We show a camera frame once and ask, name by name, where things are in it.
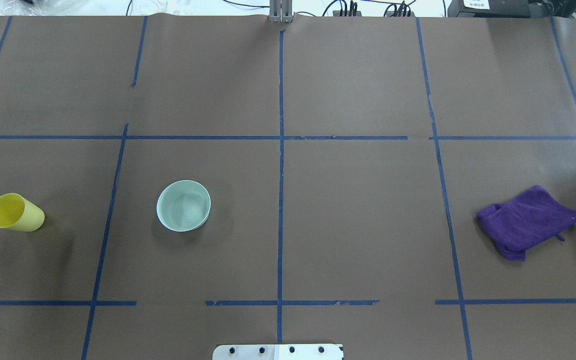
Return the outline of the mint green bowl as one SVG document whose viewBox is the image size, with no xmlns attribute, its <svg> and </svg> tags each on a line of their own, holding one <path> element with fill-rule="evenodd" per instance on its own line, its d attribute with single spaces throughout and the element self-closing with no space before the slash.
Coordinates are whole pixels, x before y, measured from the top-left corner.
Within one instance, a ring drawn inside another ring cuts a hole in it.
<svg viewBox="0 0 576 360">
<path fill-rule="evenodd" d="M 210 211 L 210 193 L 204 185 L 189 179 L 165 187 L 156 204 L 158 221 L 168 230 L 179 233 L 201 228 Z"/>
</svg>

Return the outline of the purple cloth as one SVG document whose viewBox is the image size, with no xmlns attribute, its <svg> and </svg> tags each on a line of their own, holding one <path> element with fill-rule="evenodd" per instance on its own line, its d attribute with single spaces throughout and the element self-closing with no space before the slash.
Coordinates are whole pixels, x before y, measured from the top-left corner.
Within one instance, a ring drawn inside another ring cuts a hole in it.
<svg viewBox="0 0 576 360">
<path fill-rule="evenodd" d="M 540 185 L 475 214 L 478 224 L 506 260 L 524 262 L 526 251 L 576 225 L 576 210 L 559 203 Z"/>
</svg>

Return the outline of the yellow plastic cup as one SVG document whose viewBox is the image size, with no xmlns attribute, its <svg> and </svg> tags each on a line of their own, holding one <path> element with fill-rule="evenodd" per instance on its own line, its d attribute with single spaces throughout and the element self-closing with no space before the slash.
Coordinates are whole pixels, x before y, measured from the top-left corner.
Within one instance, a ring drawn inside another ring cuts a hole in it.
<svg viewBox="0 0 576 360">
<path fill-rule="evenodd" d="M 42 227 L 45 213 L 17 193 L 0 196 L 0 229 L 32 232 Z"/>
</svg>

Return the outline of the black equipment box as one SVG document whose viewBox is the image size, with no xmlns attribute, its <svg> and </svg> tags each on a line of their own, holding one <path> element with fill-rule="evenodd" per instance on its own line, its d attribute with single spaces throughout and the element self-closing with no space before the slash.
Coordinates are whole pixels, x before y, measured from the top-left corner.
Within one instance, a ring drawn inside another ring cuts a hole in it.
<svg viewBox="0 0 576 360">
<path fill-rule="evenodd" d="M 576 0 L 452 0 L 448 18 L 574 18 Z"/>
</svg>

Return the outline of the black power strip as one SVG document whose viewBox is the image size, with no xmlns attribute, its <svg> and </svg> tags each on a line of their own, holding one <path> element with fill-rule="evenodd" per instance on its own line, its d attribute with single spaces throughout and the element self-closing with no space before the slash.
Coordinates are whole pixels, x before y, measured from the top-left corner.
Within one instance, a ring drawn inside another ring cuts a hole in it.
<svg viewBox="0 0 576 360">
<path fill-rule="evenodd" d="M 342 18 L 411 18 L 416 0 L 336 0 L 338 10 L 325 10 L 325 15 Z"/>
</svg>

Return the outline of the aluminium frame post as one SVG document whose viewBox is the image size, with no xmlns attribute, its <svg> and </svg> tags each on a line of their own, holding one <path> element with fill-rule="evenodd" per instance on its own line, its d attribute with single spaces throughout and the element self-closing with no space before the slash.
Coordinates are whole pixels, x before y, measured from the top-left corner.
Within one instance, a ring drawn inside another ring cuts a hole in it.
<svg viewBox="0 0 576 360">
<path fill-rule="evenodd" d="M 270 0 L 269 1 L 269 22 L 270 23 L 292 23 L 294 20 L 292 0 Z"/>
</svg>

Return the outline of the white metal base plate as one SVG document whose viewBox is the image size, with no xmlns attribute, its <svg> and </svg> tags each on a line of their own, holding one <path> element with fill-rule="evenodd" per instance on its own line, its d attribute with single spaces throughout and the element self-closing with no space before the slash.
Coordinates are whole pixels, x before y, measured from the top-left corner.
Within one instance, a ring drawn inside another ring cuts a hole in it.
<svg viewBox="0 0 576 360">
<path fill-rule="evenodd" d="M 213 360 L 343 360 L 342 344 L 224 344 L 217 346 Z"/>
</svg>

